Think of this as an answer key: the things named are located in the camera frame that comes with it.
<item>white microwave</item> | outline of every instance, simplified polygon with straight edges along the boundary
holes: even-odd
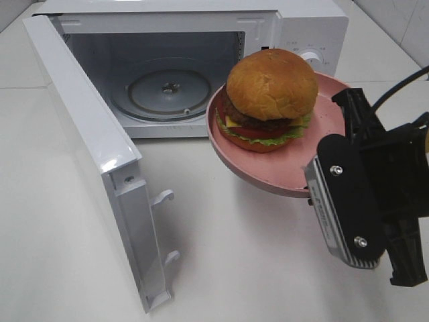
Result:
[[[170,298],[133,138],[207,136],[212,94],[266,48],[333,75],[348,18],[331,0],[47,0],[24,25],[88,184],[105,191],[143,308]]]

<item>sesame-free bun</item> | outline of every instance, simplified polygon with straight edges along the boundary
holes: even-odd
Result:
[[[262,121],[308,114],[317,92],[310,65],[282,49],[265,49],[245,57],[227,80],[227,94],[235,108]]]

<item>white countertop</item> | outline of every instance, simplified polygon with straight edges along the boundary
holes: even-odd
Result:
[[[336,77],[373,103],[418,66],[353,3],[340,4],[351,20]],[[181,253],[166,271],[174,298],[146,315],[113,219],[80,176],[19,19],[0,34],[0,54],[8,57],[0,61],[2,321],[427,320],[429,283],[391,286],[387,255],[373,271],[332,257],[305,199],[242,181],[208,139],[135,141],[150,194],[176,194],[155,218],[161,252]],[[413,121],[428,92],[429,82],[413,83],[380,119],[387,128]],[[429,254],[429,219],[420,225]]]

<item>microwave door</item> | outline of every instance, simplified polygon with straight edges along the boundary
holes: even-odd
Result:
[[[95,202],[109,205],[146,312],[168,300],[153,207],[172,191],[150,199],[141,154],[97,92],[62,36],[44,15],[24,20],[47,88],[70,147]]]

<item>pink plate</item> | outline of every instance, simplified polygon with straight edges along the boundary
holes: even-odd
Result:
[[[349,87],[339,80],[317,73],[319,93],[310,125],[303,138],[294,139],[279,150],[260,154],[247,151],[225,139],[216,124],[215,103],[222,87],[208,103],[208,136],[219,158],[236,175],[263,190],[288,197],[309,197],[303,168],[316,155],[320,139],[332,133],[345,134],[343,114],[331,97]]]

